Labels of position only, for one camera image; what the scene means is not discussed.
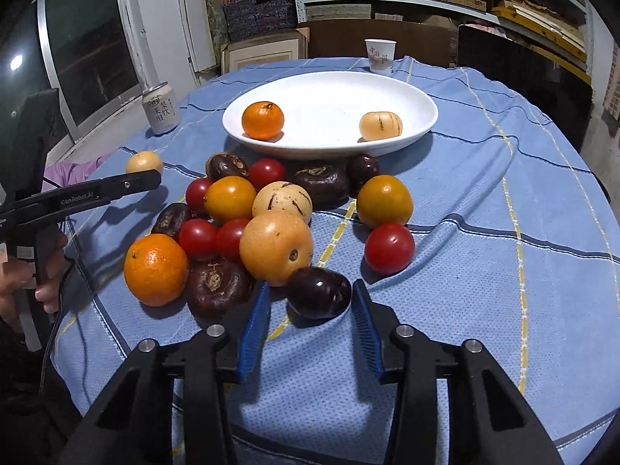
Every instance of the white oval plate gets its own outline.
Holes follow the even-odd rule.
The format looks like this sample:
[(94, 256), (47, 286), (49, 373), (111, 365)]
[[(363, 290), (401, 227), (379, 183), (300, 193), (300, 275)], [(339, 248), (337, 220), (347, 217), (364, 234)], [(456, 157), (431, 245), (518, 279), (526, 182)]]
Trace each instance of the white oval plate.
[[(241, 127), (244, 110), (255, 102), (277, 104), (284, 113), (281, 134), (270, 141), (248, 137)], [(402, 119), (402, 134), (358, 142), (360, 119), (369, 111), (391, 111)], [(407, 147), (435, 124), (435, 102), (401, 80), (359, 72), (317, 72), (286, 77), (252, 89), (234, 100), (222, 117), (231, 138), (266, 155), (294, 160), (338, 158), (368, 153), (374, 157)]]

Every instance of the table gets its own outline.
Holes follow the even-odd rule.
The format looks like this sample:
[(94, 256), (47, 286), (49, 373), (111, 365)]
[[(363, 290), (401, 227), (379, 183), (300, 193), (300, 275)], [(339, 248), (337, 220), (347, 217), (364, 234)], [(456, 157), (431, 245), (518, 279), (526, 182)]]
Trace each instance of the table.
[[(182, 302), (142, 308), (125, 286), (122, 259), (159, 211), (203, 176), (212, 153), (228, 148), (250, 163), (258, 158), (225, 136), (227, 105), (282, 77), (367, 68), (366, 59), (311, 59), (225, 75), (181, 101), (184, 118), (175, 131), (156, 137), (145, 129), (98, 169), (92, 178), (121, 174), (129, 156), (145, 149), (165, 162), (159, 189), (71, 219), (67, 250), (79, 264), (67, 281), (53, 363), (80, 411), (141, 339), (174, 343), (198, 330)], [(408, 226), (417, 254), (402, 273), (369, 282), (371, 296), (430, 338), (480, 338), (525, 393), (565, 463), (577, 465), (620, 405), (618, 223), (578, 153), (516, 92), (474, 70), (410, 57), (395, 63), (393, 77), (427, 92), (439, 119), (415, 144), (380, 160), (413, 195)], [(355, 280), (366, 234), (354, 204), (314, 213), (315, 262), (323, 257), (326, 267)], [(272, 306), (260, 368), (229, 393), (241, 464), (332, 463), (287, 458), (290, 447), (381, 463), (396, 390), (371, 377), (351, 313), (309, 329), (284, 318), (282, 300)], [(172, 445), (180, 463), (177, 388)], [(439, 419), (439, 462), (447, 463), (441, 382)]]

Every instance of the pile of fruit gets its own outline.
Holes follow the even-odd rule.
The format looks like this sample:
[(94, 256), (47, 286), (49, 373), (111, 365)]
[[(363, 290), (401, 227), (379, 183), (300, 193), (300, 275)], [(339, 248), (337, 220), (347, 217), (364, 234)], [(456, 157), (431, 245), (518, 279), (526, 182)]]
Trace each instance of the pile of fruit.
[(415, 245), (404, 227), (413, 201), (397, 178), (381, 175), (369, 155), (346, 167), (324, 163), (286, 180), (277, 160), (248, 167), (227, 152), (205, 165), (208, 178), (192, 181), (185, 203), (168, 205), (151, 233), (125, 259), (125, 281), (147, 306), (182, 297), (194, 316), (215, 319), (250, 298), (256, 280), (283, 286), (291, 309), (306, 319), (341, 314), (351, 300), (342, 274), (311, 267), (312, 211), (333, 209), (357, 197), (359, 220), (372, 229), (365, 245), (368, 266), (381, 275), (402, 271)]

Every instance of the black cable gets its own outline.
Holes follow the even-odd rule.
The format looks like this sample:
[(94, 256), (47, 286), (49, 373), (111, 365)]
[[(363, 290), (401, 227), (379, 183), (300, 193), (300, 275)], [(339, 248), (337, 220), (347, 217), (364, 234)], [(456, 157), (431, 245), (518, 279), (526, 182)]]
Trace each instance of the black cable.
[(58, 183), (56, 183), (55, 181), (51, 181), (49, 178), (43, 177), (43, 181), (46, 181), (47, 183), (49, 183), (50, 185), (53, 185), (57, 189), (62, 188)]
[(54, 344), (54, 340), (56, 338), (56, 334), (58, 333), (58, 329), (60, 328), (60, 322), (63, 319), (63, 288), (64, 284), (67, 281), (67, 278), (71, 274), (71, 271), (75, 267), (76, 261), (74, 258), (64, 256), (64, 259), (69, 262), (69, 267), (66, 271), (64, 271), (63, 277), (60, 280), (60, 285), (58, 286), (58, 312), (57, 319), (54, 321), (54, 326), (52, 327), (52, 332), (50, 333), (50, 337), (47, 340), (47, 344), (45, 346), (45, 352), (43, 354), (43, 364), (41, 365), (41, 378), (39, 380), (39, 395), (41, 398), (45, 395), (45, 371), (47, 369), (47, 365), (50, 361), (50, 354), (52, 352), (52, 345)]

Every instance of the metal screw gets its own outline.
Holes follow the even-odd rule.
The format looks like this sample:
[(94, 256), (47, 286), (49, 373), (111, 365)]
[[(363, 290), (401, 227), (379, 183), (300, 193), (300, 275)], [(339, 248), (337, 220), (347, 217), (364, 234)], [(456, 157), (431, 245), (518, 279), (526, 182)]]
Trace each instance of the metal screw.
[(399, 325), (396, 327), (396, 334), (401, 337), (411, 337), (415, 329), (411, 325)]
[(138, 344), (138, 349), (143, 353), (148, 353), (155, 349), (155, 341), (153, 339), (143, 339)]
[(480, 353), (482, 351), (482, 343), (477, 339), (468, 339), (465, 341), (465, 347), (470, 353)]
[(207, 329), (207, 335), (210, 335), (211, 337), (219, 337), (224, 334), (225, 331), (226, 329), (223, 325), (211, 325), (211, 327)]

